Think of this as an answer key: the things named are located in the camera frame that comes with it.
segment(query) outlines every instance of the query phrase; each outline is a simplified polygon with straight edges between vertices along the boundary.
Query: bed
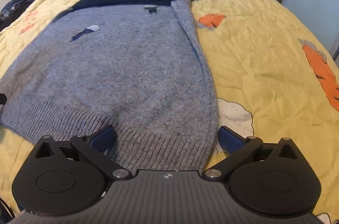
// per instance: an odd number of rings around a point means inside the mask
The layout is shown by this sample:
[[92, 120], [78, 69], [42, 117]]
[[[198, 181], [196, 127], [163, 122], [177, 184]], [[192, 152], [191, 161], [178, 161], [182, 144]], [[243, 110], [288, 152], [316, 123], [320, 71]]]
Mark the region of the bed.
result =
[[[79, 0], [36, 0], [0, 33], [0, 77], [61, 11]], [[290, 137], [322, 185], [314, 210], [339, 219], [339, 70], [316, 37], [276, 0], [194, 0], [201, 47], [217, 94], [219, 127], [277, 143]], [[18, 212], [11, 184], [33, 148], [0, 128], [0, 196]], [[215, 143], [206, 168], [226, 158]]]

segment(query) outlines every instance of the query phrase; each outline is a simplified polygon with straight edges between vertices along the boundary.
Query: gray sweater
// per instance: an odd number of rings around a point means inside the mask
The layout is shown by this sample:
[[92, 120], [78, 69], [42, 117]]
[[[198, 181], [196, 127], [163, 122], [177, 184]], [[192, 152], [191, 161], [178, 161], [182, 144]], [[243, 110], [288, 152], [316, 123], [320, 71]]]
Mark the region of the gray sweater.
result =
[[33, 143], [111, 124], [108, 156], [123, 167], [202, 170], [217, 111], [190, 3], [92, 7], [49, 24], [0, 80], [1, 124]]

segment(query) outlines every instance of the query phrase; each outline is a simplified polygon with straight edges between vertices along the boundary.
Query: yellow bedsheet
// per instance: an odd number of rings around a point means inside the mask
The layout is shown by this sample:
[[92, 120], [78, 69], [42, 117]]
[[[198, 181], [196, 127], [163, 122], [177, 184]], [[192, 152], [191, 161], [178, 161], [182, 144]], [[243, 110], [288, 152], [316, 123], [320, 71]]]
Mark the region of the yellow bedsheet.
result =
[[[53, 17], [77, 1], [36, 0], [1, 32], [0, 77]], [[339, 219], [339, 71], [330, 55], [275, 0], [194, 0], [192, 12], [215, 82], [219, 125], [264, 142], [292, 138], [322, 184], [314, 213]], [[0, 128], [0, 196], [16, 211], [11, 184], [32, 147]], [[216, 143], [207, 167], [224, 158]]]

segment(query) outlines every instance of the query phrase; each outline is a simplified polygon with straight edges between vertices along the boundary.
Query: embroidered bird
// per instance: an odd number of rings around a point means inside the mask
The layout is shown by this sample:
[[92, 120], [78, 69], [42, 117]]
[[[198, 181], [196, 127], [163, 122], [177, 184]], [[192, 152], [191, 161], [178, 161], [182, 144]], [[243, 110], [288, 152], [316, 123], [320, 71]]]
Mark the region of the embroidered bird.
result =
[[87, 28], [86, 28], [85, 30], [83, 30], [82, 32], [77, 33], [75, 36], [73, 36], [72, 39], [71, 39], [69, 42], [76, 41], [78, 38], [82, 37], [83, 35], [86, 35], [86, 34], [89, 35], [89, 34], [91, 34], [91, 33], [93, 33], [93, 32], [98, 31], [99, 28], [100, 28], [101, 26], [103, 26], [104, 24], [105, 24], [105, 23], [102, 22], [102, 23], [100, 23], [100, 24], [98, 24], [98, 25], [92, 25], [92, 26], [87, 27]]

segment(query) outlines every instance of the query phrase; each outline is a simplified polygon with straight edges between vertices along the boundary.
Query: ribbed hem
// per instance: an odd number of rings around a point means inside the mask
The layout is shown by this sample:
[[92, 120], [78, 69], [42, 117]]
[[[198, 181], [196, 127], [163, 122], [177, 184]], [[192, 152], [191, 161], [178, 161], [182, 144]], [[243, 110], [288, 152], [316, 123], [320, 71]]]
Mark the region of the ribbed hem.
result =
[[101, 115], [55, 104], [24, 93], [16, 97], [6, 92], [8, 101], [3, 107], [0, 122], [33, 143], [44, 135], [55, 141], [69, 140], [77, 134], [92, 134], [108, 124]]
[[196, 137], [161, 135], [117, 128], [118, 140], [108, 157], [132, 173], [138, 169], [199, 170], [211, 151], [211, 143]]

